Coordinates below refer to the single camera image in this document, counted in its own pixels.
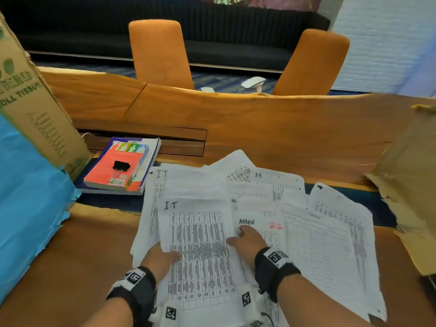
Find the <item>blue patterned carpet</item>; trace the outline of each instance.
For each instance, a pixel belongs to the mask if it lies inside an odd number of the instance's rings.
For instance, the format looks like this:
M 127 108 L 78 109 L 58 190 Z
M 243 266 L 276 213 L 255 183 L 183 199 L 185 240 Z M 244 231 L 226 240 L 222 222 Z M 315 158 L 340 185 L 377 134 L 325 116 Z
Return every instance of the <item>blue patterned carpet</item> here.
M 35 61 L 38 66 L 44 67 L 61 67 L 67 69 L 78 69 L 78 70 L 88 70 L 88 71 L 98 71 L 107 72 L 112 74 L 119 74 L 122 76 L 136 78 L 135 69 L 132 66 L 109 66 L 109 65 L 98 65 L 98 64 L 80 64 L 80 63 L 67 63 L 67 62 L 47 62 L 47 61 Z M 208 68 L 204 68 L 203 71 L 192 71 L 192 79 L 196 90 L 200 90 L 202 87 L 212 87 L 215 92 L 218 93 L 240 93 L 248 94 L 255 93 L 256 89 L 246 89 L 241 86 L 241 83 L 246 79 L 254 76 L 261 76 L 266 78 L 265 83 L 262 87 L 262 92 L 271 94 L 274 90 L 275 84 L 277 83 L 278 76 L 271 76 L 269 73 L 252 73 L 246 72 L 247 75 L 241 74 L 226 74 L 216 72 L 213 69 L 213 73 L 207 72 Z M 344 91 L 330 91 L 328 95 L 347 95 L 347 94 L 359 94 L 356 92 L 344 92 Z

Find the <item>book stack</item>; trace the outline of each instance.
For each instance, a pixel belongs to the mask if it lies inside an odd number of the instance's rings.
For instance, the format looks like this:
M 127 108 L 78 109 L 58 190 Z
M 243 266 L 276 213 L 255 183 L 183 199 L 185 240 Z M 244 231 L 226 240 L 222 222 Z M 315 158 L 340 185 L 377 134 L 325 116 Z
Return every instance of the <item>book stack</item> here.
M 76 179 L 83 193 L 142 195 L 148 170 L 154 164 L 161 140 L 114 137 Z M 126 170 L 114 168 L 127 163 Z

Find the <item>torn cardboard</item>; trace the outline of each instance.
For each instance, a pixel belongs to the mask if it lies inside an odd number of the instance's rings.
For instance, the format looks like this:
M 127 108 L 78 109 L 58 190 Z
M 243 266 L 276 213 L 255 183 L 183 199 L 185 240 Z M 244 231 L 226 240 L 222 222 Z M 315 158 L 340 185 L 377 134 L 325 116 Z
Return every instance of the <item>torn cardboard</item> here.
M 0 46 L 0 112 L 74 179 L 91 155 L 1 13 Z
M 366 176 L 397 217 L 395 233 L 415 266 L 430 275 L 436 273 L 436 107 L 414 108 L 416 119 Z

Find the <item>orange chair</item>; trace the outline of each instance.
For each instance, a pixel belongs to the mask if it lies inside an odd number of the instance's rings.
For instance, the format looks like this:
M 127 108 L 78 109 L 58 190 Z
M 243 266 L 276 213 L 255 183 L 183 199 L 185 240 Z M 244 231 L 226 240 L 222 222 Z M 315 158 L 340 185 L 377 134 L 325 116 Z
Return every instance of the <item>orange chair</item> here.
M 350 47 L 347 37 L 330 31 L 305 30 L 273 95 L 327 95 Z
M 182 28 L 174 20 L 129 24 L 136 77 L 143 82 L 194 89 Z

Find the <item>human arm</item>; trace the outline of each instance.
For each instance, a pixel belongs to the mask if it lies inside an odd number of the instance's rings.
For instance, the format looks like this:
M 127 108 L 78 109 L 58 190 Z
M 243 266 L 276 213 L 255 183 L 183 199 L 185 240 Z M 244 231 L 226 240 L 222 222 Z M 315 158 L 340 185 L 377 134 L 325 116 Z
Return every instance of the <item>human arm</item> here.
M 156 279 L 156 286 L 168 274 L 172 263 L 180 258 L 180 253 L 163 253 L 160 242 L 151 247 L 141 266 L 148 268 Z M 127 302 L 111 298 L 82 327 L 132 327 L 134 319 Z
M 240 231 L 239 237 L 228 238 L 227 243 L 253 267 L 257 253 L 267 245 L 254 228 L 243 225 Z M 289 275 L 281 281 L 277 299 L 292 327 L 371 326 L 299 274 Z

